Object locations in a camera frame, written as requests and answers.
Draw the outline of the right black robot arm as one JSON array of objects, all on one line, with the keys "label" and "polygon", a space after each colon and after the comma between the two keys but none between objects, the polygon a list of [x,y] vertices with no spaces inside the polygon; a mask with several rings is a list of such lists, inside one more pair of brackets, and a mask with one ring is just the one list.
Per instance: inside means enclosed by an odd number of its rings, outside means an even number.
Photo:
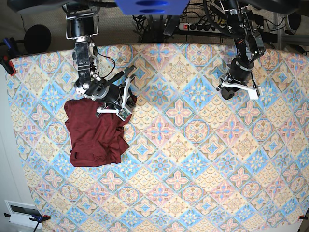
[{"label": "right black robot arm", "polygon": [[74,84],[76,93],[107,105],[119,103],[121,90],[113,82],[124,73],[117,74],[111,81],[106,80],[108,75],[100,76],[98,55],[101,54],[92,37],[98,35],[100,9],[114,7],[117,7],[114,2],[92,0],[73,0],[62,5],[66,14],[66,38],[75,40],[72,57],[78,72],[78,79]]}]

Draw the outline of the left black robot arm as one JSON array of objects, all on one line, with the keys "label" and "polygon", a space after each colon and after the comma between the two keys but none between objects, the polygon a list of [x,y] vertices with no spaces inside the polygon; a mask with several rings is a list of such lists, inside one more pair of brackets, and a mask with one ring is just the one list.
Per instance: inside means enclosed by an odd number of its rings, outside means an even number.
[{"label": "left black robot arm", "polygon": [[232,37],[237,51],[228,72],[220,77],[217,91],[225,100],[229,100],[238,90],[245,90],[251,100],[257,100],[262,95],[262,89],[255,83],[253,68],[254,62],[264,54],[265,47],[252,11],[236,0],[229,0],[227,5],[222,5],[226,15],[226,27],[222,28],[210,16],[206,0],[203,1],[203,7],[210,24],[223,35]]}]

